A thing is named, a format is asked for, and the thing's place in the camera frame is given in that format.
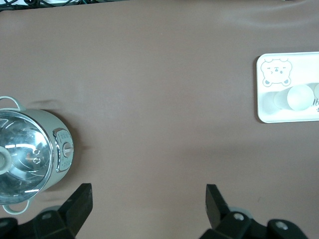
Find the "cream bear print tray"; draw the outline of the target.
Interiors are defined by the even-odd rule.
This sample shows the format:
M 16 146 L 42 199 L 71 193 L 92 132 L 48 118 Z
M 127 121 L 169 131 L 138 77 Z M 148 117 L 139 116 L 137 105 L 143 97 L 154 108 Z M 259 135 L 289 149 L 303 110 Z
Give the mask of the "cream bear print tray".
M 296 85 L 313 91 L 319 83 L 319 52 L 272 53 L 261 55 L 256 63 L 257 114 L 265 123 L 319 121 L 319 99 L 303 111 L 275 106 L 277 92 Z

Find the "glass pot lid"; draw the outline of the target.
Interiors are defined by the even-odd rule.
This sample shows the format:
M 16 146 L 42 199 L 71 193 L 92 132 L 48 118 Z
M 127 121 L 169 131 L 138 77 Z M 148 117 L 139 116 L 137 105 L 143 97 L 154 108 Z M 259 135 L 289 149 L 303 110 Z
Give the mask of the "glass pot lid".
M 22 114 L 0 113 L 0 205 L 32 198 L 51 168 L 51 146 L 43 130 Z

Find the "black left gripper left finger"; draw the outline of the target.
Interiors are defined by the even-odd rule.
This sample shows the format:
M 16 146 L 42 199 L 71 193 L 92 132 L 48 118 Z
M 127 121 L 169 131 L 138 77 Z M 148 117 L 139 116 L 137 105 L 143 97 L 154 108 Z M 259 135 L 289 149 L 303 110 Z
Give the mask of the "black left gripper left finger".
M 44 211 L 24 224 L 0 218 L 0 239 L 76 239 L 92 209 L 92 184 L 83 183 L 57 210 Z

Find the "grey-green electric pot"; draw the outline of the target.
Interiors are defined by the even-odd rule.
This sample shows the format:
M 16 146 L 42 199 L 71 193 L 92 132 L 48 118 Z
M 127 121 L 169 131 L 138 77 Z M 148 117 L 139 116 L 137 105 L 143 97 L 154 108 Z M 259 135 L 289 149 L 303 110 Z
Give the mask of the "grey-green electric pot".
M 55 115 L 44 111 L 26 109 L 17 99 L 10 96 L 0 96 L 1 100 L 11 100 L 14 102 L 14 108 L 0 108 L 0 113 L 13 112 L 22 114 L 40 127 L 48 138 L 51 146 L 51 163 L 52 168 L 48 175 L 44 187 L 39 191 L 44 191 L 58 183 L 68 172 L 74 155 L 74 143 L 71 133 L 67 126 Z M 11 215 L 24 213 L 34 197 L 18 204 L 0 205 L 4 211 Z

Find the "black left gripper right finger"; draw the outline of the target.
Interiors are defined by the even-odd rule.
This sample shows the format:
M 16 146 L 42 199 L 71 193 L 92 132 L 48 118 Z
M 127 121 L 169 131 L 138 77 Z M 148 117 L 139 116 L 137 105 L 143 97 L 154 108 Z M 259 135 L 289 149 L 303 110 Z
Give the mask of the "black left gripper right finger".
M 308 239 L 294 223 L 271 219 L 264 226 L 245 212 L 228 207 L 215 184 L 207 184 L 205 208 L 211 225 L 201 239 Z

